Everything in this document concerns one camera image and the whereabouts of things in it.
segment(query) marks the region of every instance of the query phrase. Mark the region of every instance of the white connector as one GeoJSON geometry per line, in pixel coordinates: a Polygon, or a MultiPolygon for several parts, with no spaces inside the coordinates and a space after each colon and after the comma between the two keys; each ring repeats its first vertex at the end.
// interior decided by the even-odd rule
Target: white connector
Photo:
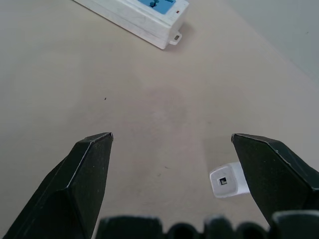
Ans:
{"type": "Polygon", "coordinates": [[[209,173],[211,186],[216,198],[227,198],[249,193],[240,162],[228,163],[209,173]]]}

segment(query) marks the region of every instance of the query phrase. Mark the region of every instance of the power socket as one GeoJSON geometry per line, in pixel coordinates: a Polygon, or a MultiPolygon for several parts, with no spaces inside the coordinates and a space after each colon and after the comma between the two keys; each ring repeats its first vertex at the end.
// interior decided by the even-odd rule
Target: power socket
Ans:
{"type": "Polygon", "coordinates": [[[160,49],[177,45],[186,0],[74,0],[160,49]]]}
{"type": "Polygon", "coordinates": [[[141,3],[153,8],[161,14],[167,11],[175,4],[176,0],[139,0],[141,3]]]}

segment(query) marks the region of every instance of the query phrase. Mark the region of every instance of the power strip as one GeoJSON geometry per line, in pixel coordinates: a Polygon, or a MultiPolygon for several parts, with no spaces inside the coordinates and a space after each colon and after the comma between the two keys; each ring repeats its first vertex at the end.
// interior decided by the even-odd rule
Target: power strip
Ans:
{"type": "Polygon", "coordinates": [[[160,49],[176,45],[186,0],[74,0],[160,49]]]}

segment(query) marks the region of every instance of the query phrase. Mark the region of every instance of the table surface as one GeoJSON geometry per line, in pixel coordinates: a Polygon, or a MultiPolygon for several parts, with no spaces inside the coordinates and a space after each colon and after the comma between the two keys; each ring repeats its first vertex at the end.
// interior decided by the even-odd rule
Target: table surface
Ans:
{"type": "Polygon", "coordinates": [[[162,51],[71,0],[0,2],[0,236],[86,136],[114,143],[100,216],[167,230],[224,214],[267,226],[251,195],[214,198],[208,172],[238,161],[232,133],[283,141],[319,169],[318,81],[222,0],[190,2],[162,51]]]}

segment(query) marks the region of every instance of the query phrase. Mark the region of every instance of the white wall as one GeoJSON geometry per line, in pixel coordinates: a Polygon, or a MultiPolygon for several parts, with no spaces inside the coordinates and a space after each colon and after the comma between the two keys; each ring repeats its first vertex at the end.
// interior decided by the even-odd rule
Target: white wall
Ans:
{"type": "Polygon", "coordinates": [[[318,0],[227,1],[284,57],[319,79],[318,0]]]}

